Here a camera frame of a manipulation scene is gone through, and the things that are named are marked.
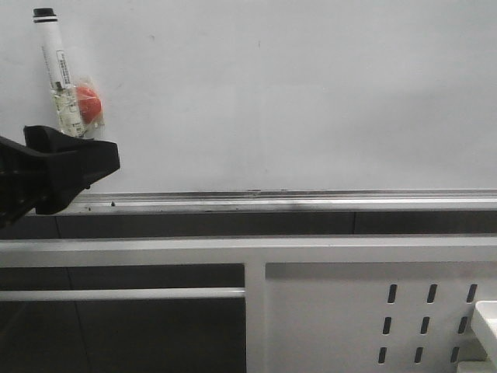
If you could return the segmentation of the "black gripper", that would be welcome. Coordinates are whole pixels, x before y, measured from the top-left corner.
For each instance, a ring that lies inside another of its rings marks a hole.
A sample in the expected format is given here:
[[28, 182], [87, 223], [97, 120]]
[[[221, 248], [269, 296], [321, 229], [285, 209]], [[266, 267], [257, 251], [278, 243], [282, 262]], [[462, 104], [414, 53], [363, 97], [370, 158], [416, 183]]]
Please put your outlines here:
[[26, 146], [1, 137], [1, 228], [35, 208], [63, 211], [82, 191], [120, 168], [118, 146], [46, 126], [24, 128]]

